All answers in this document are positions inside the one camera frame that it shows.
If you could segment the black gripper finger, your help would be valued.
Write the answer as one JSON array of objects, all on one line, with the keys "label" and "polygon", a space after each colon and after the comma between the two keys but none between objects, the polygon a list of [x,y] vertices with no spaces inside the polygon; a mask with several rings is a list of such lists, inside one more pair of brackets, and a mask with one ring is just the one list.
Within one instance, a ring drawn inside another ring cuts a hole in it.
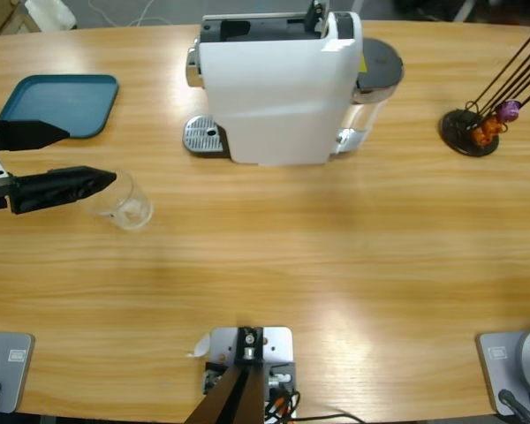
[{"label": "black gripper finger", "polygon": [[75,166],[24,177],[15,177],[9,192],[16,215],[54,208],[91,197],[117,179],[117,173]]},{"label": "black gripper finger", "polygon": [[24,151],[45,148],[70,134],[40,120],[0,120],[0,151]]}]

